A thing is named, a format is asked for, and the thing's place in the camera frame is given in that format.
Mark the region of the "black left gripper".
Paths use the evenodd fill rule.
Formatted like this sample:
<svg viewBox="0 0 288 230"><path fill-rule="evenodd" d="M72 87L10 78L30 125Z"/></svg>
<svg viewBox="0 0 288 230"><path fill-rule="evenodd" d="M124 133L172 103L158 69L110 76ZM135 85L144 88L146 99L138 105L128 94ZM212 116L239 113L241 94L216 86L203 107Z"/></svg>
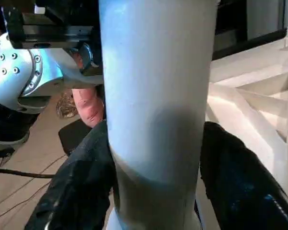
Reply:
<svg viewBox="0 0 288 230"><path fill-rule="evenodd" d="M31 12L2 7L14 48L72 48L99 43L97 0L36 0Z"/></svg>

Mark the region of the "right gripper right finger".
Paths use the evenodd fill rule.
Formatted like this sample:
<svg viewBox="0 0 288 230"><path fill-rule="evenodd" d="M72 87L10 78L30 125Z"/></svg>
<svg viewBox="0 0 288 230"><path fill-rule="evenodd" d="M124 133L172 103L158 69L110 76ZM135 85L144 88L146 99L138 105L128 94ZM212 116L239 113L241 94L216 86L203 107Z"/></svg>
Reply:
<svg viewBox="0 0 288 230"><path fill-rule="evenodd" d="M288 230L288 196L257 155L205 122L200 173L222 230Z"/></svg>

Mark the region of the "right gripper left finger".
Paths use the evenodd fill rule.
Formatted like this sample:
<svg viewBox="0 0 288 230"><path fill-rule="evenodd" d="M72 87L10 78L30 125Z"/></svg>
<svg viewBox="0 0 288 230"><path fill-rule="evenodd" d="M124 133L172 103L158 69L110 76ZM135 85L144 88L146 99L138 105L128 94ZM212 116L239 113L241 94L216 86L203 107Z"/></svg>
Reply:
<svg viewBox="0 0 288 230"><path fill-rule="evenodd" d="M26 230L101 230L116 171L107 123L97 124L60 166L40 198Z"/></svg>

